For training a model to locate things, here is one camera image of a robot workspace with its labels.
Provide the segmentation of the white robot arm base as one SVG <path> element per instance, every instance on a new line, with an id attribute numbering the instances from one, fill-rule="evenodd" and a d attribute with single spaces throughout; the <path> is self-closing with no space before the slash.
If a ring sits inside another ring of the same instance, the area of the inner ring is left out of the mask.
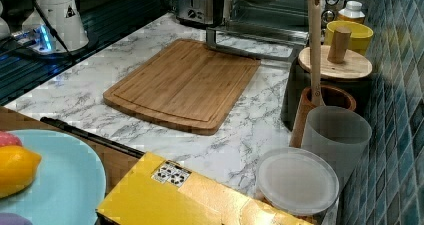
<path id="1" fill-rule="evenodd" d="M 33 51 L 42 55 L 73 52 L 89 43 L 75 0 L 35 0 L 34 6 L 41 11 L 34 9 L 22 24 L 24 30 L 35 32 Z"/>

